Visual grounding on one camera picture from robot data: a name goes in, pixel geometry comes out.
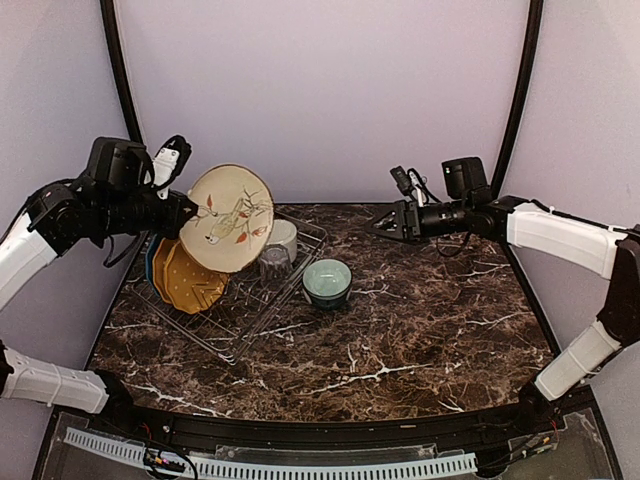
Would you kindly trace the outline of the blue polka dot plate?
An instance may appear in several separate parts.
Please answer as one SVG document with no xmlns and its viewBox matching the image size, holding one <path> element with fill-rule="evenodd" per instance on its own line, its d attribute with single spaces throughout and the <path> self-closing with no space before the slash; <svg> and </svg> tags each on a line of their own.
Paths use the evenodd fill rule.
<svg viewBox="0 0 640 480">
<path fill-rule="evenodd" d="M 156 243 L 154 240 L 151 240 L 148 245 L 144 255 L 144 266 L 145 266 L 145 278 L 147 284 L 150 288 L 155 291 L 155 285 L 153 280 L 153 259 L 156 252 Z"/>
</svg>

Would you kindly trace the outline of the yellow polka dot plate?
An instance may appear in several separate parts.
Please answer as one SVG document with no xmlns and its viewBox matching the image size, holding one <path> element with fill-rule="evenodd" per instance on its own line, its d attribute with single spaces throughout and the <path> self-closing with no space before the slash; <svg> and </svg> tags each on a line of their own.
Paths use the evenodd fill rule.
<svg viewBox="0 0 640 480">
<path fill-rule="evenodd" d="M 162 300 L 170 304 L 171 298 L 166 290 L 166 282 L 164 279 L 165 265 L 173 246 L 174 240 L 162 239 L 155 250 L 152 258 L 152 282 Z"/>
</svg>

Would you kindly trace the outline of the cream bird pattern plate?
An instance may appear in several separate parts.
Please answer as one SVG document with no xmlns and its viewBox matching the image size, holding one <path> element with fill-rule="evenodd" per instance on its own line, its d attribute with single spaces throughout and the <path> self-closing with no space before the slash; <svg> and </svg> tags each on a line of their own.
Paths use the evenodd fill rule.
<svg viewBox="0 0 640 480">
<path fill-rule="evenodd" d="M 271 234 L 274 201 L 267 184 L 250 169 L 221 164 L 188 192 L 197 212 L 180 231 L 186 253 L 201 266 L 236 273 L 254 262 Z"/>
</svg>

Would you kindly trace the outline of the green ribbed ceramic bowl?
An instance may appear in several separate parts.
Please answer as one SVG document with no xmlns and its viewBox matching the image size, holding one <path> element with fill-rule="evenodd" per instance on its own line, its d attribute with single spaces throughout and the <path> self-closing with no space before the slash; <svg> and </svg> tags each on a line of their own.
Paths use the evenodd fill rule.
<svg viewBox="0 0 640 480">
<path fill-rule="evenodd" d="M 307 266 L 302 277 L 302 292 L 312 306 L 325 310 L 336 310 L 349 299 L 352 272 L 342 261 L 321 259 Z"/>
</svg>

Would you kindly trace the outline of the white ribbed ceramic mug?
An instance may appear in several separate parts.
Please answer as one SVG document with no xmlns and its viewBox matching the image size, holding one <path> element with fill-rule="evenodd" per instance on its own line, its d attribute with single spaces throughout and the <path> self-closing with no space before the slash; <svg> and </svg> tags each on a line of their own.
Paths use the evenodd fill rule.
<svg viewBox="0 0 640 480">
<path fill-rule="evenodd" d="M 275 219 L 267 241 L 267 246 L 279 245 L 284 247 L 291 263 L 297 257 L 297 227 L 293 222 L 284 219 Z"/>
</svg>

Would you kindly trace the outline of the clear plastic tumbler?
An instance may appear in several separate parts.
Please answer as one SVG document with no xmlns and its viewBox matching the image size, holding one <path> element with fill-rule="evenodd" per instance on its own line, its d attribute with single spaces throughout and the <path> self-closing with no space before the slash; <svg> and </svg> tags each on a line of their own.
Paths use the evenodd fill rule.
<svg viewBox="0 0 640 480">
<path fill-rule="evenodd" d="M 267 245 L 258 258 L 260 283 L 268 289 L 275 289 L 285 282 L 293 268 L 288 250 L 277 244 Z"/>
</svg>

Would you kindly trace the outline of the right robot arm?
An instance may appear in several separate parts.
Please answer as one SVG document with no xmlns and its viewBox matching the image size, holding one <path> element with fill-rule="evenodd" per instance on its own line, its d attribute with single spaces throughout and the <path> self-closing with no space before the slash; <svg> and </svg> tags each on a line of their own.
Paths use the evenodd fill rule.
<svg viewBox="0 0 640 480">
<path fill-rule="evenodd" d="M 478 157 L 442 163 L 448 201 L 438 200 L 413 169 L 391 169 L 403 198 L 386 204 L 369 232 L 400 242 L 463 233 L 529 249 L 582 267 L 608 281 L 602 309 L 570 345 L 521 390 L 510 413 L 521 434 L 534 432 L 549 405 L 639 340 L 639 230 L 582 219 L 538 200 L 496 198 Z"/>
</svg>

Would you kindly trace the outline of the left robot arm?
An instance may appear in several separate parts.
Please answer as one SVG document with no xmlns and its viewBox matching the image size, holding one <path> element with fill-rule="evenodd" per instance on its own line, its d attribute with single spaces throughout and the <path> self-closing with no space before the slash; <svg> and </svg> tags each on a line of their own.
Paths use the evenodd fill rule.
<svg viewBox="0 0 640 480">
<path fill-rule="evenodd" d="M 34 191 L 1 238 L 1 304 L 7 306 L 28 282 L 65 255 L 78 241 L 102 243 L 121 233 L 175 233 L 195 214 L 187 197 L 170 191 L 160 198 L 142 186 L 122 198 L 90 180 L 61 179 Z M 141 427 L 140 412 L 122 382 L 104 370 L 74 370 L 1 348 L 1 395 L 59 405 L 103 421 L 120 436 Z"/>
</svg>

